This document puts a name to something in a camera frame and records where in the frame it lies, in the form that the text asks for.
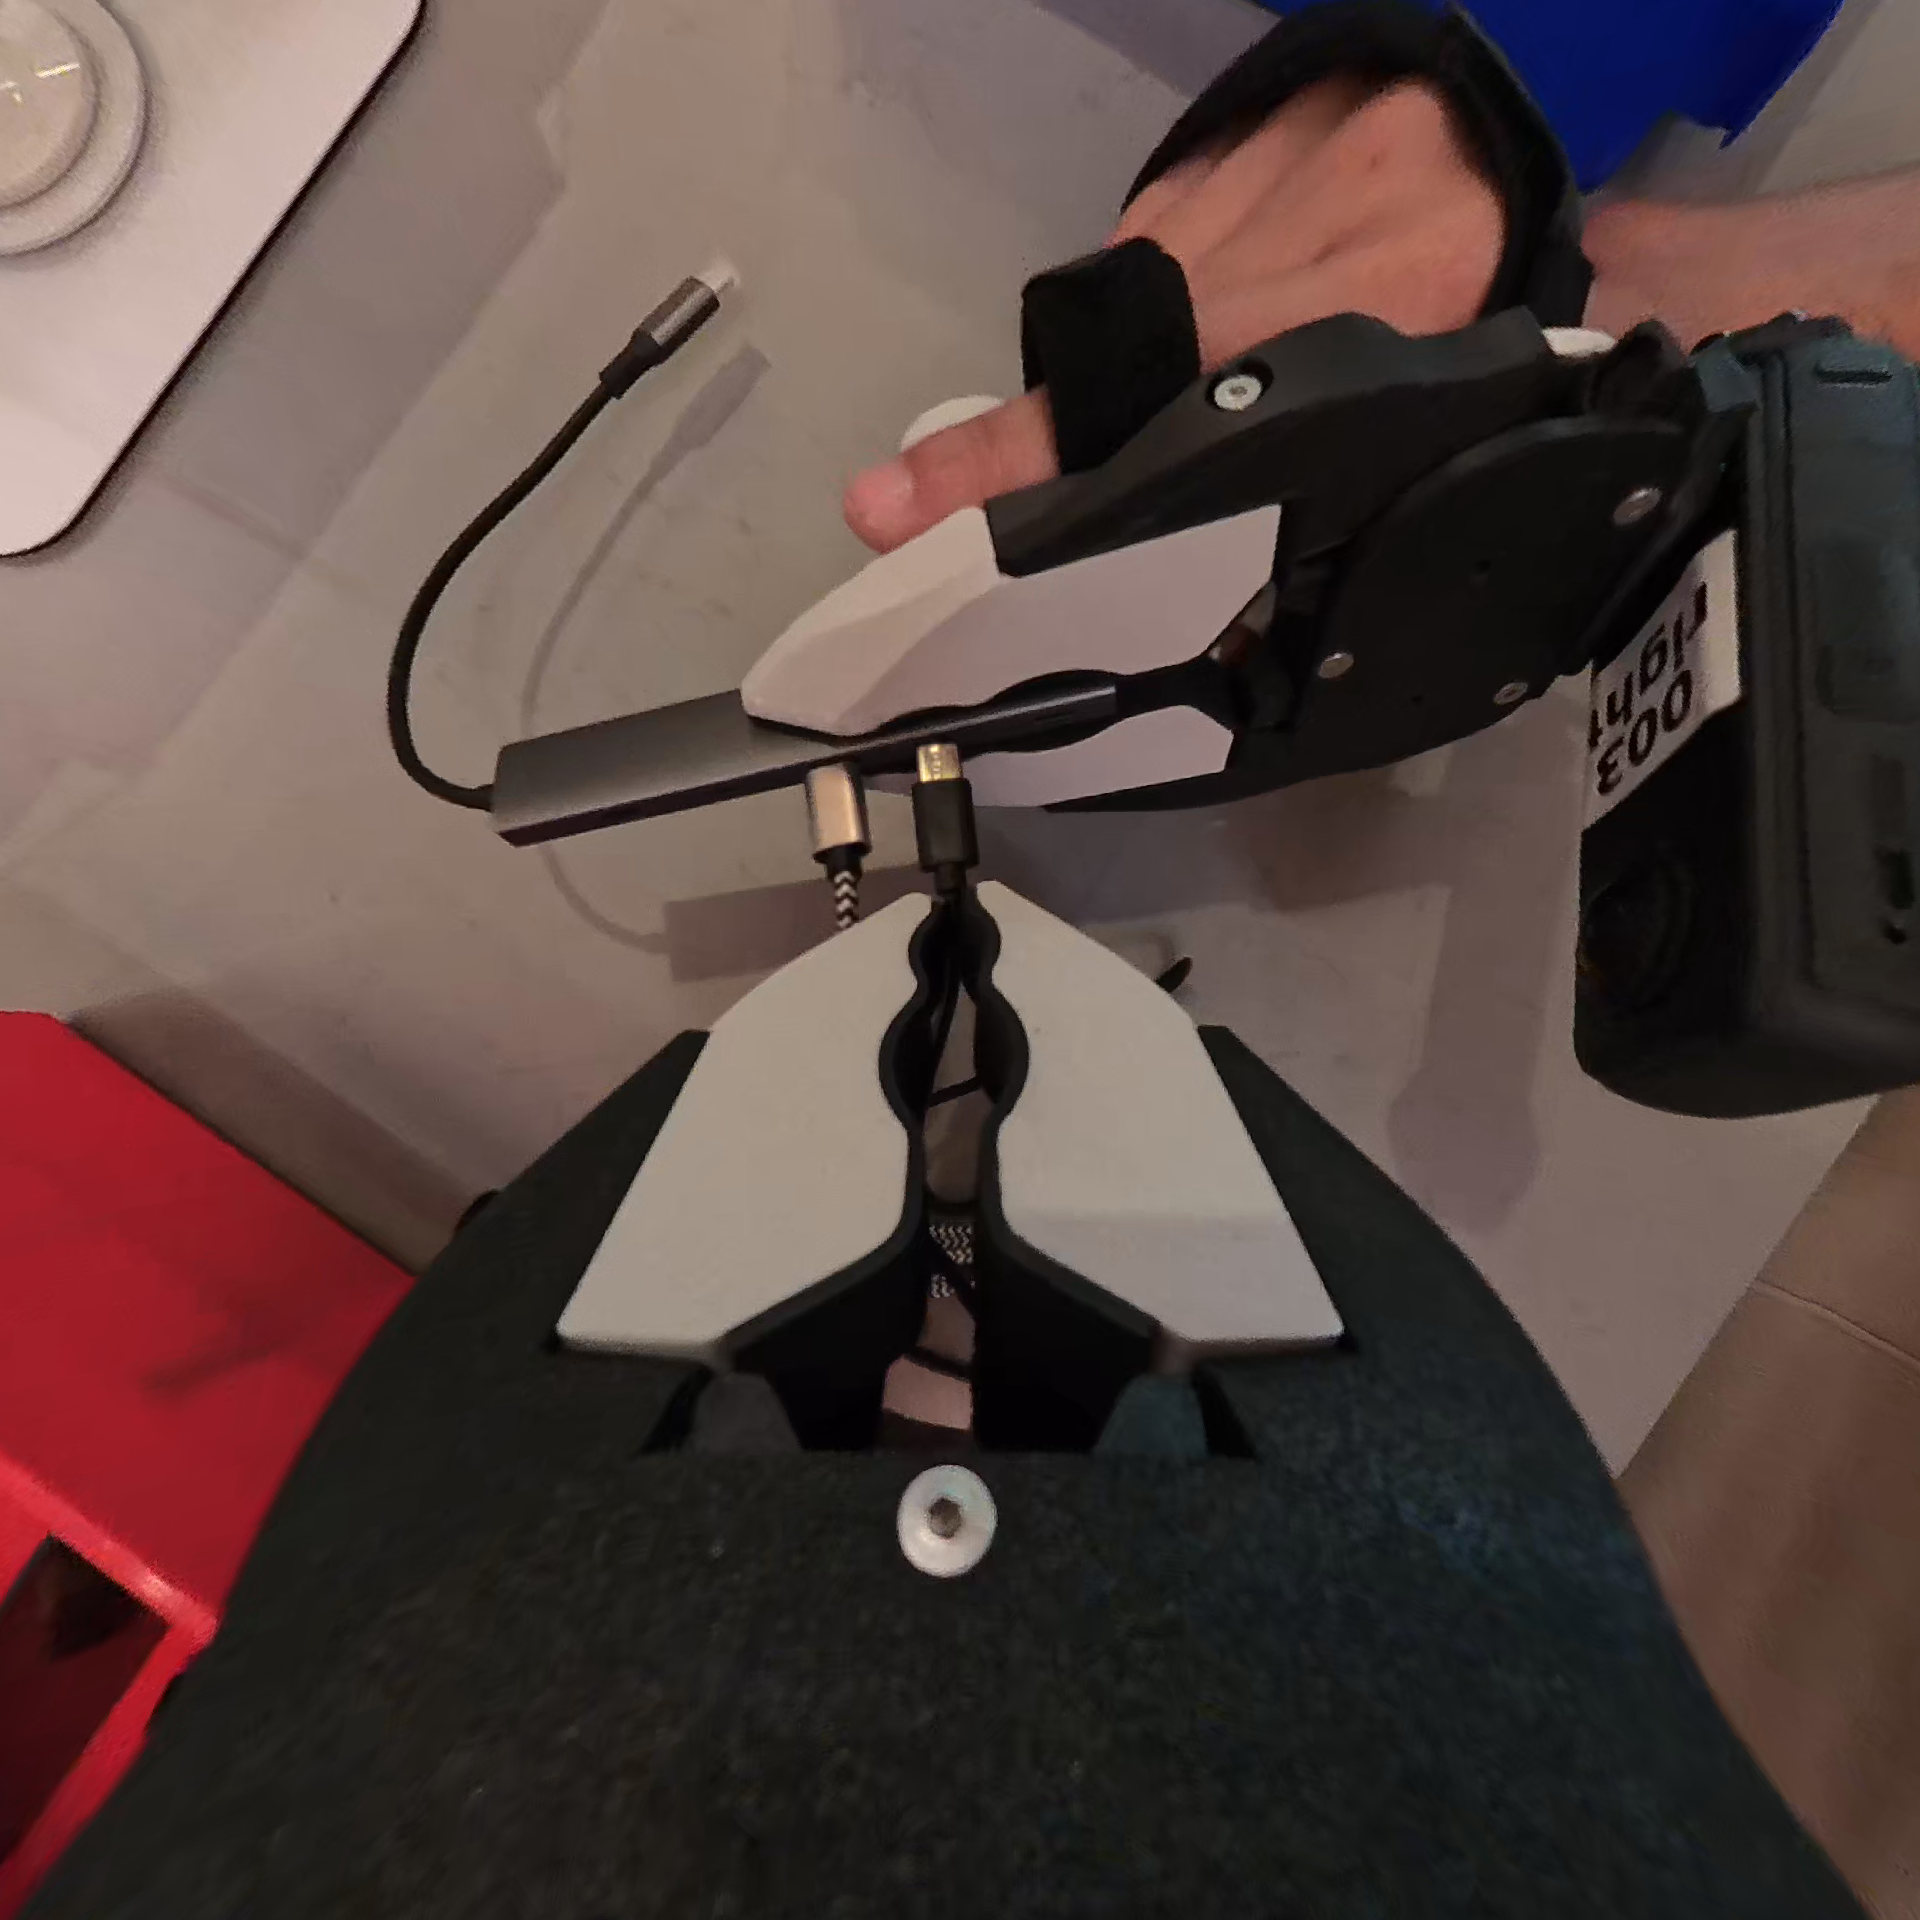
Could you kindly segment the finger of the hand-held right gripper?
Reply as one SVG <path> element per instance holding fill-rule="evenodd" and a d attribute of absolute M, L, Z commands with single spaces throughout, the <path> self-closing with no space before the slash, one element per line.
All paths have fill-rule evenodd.
<path fill-rule="evenodd" d="M 979 808 L 1046 808 L 1205 780 L 1227 768 L 1235 731 L 1200 708 L 1154 708 L 1054 747 L 1007 747 L 970 760 Z"/>
<path fill-rule="evenodd" d="M 1054 674 L 1181 665 L 1267 583 L 1277 504 L 1011 576 L 965 509 L 802 613 L 739 685 L 748 715 L 828 737 L 979 708 Z"/>

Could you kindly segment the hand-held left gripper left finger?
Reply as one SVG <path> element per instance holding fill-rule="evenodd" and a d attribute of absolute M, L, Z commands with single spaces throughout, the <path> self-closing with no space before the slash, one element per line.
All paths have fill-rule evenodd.
<path fill-rule="evenodd" d="M 802 1447 L 869 1447 L 925 1279 L 925 896 L 767 976 L 699 1044 L 560 1313 L 564 1348 L 766 1383 Z"/>

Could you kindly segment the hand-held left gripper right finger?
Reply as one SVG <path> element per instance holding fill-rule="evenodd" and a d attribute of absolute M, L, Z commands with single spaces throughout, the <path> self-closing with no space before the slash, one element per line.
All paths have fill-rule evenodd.
<path fill-rule="evenodd" d="M 1150 974 L 1009 885 L 970 901 L 972 1430 L 1095 1447 L 1138 1381 L 1341 1341 L 1200 1025 Z"/>

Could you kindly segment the black-white braided cable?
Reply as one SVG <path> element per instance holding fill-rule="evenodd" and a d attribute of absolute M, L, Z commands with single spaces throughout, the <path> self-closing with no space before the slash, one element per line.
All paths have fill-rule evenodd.
<path fill-rule="evenodd" d="M 805 801 L 813 836 L 813 859 L 826 882 L 832 925 L 850 931 L 860 925 L 861 876 L 871 851 L 866 787 L 846 765 L 828 765 L 805 775 Z M 930 1215 L 925 1228 L 927 1269 L 935 1299 L 974 1304 L 970 1264 L 961 1260 L 959 1230 L 942 1228 Z"/>

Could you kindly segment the dark grey usb hub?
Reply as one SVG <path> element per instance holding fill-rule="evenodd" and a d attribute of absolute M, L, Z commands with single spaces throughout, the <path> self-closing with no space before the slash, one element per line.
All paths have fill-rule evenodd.
<path fill-rule="evenodd" d="M 415 590 L 386 662 L 382 717 L 401 775 L 431 799 L 484 813 L 516 847 L 687 813 L 798 787 L 819 770 L 904 773 L 925 747 L 1000 750 L 1091 731 L 1118 714 L 1118 684 L 1087 668 L 1051 674 L 974 708 L 925 708 L 875 731 L 828 735 L 762 721 L 739 692 L 650 708 L 504 744 L 488 780 L 449 780 L 420 755 L 414 677 L 428 622 L 458 569 L 551 479 L 597 418 L 685 348 L 738 290 L 738 269 L 716 259 L 680 278 L 597 371 L 587 398 L 531 462 L 453 536 Z"/>

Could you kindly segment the blue plastic bin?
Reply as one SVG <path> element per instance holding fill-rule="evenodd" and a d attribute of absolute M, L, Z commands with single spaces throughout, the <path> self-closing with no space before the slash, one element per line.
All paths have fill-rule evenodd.
<path fill-rule="evenodd" d="M 1596 193 L 1668 120 L 1741 134 L 1838 2 L 1468 2 Z"/>

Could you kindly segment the red plastic bin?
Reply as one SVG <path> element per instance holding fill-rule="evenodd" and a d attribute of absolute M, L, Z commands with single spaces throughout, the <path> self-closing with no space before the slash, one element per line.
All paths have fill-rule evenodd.
<path fill-rule="evenodd" d="M 146 1646 L 4 1657 L 4 1915 L 129 1771 L 411 1284 L 61 1018 L 4 1011 L 4 1594 L 55 1535 L 162 1622 Z"/>

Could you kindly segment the person's right forearm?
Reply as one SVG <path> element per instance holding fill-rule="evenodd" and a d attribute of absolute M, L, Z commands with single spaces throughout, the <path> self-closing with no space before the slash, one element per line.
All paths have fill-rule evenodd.
<path fill-rule="evenodd" d="M 1744 203 L 1608 200 L 1588 217 L 1583 323 L 1694 344 L 1788 312 L 1918 357 L 1918 169 Z"/>

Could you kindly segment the black bin divider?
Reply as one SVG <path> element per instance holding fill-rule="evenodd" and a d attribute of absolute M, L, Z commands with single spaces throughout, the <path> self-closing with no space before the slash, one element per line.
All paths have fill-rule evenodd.
<path fill-rule="evenodd" d="M 6 1659 L 55 1664 L 107 1644 L 146 1646 L 162 1632 L 151 1609 L 79 1549 L 46 1535 L 1 1604 Z"/>

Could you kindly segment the white folding stand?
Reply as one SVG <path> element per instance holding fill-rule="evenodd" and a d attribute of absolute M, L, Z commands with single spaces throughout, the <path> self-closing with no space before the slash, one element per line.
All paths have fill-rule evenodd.
<path fill-rule="evenodd" d="M 4 5 L 4 557 L 82 515 L 422 11 Z"/>

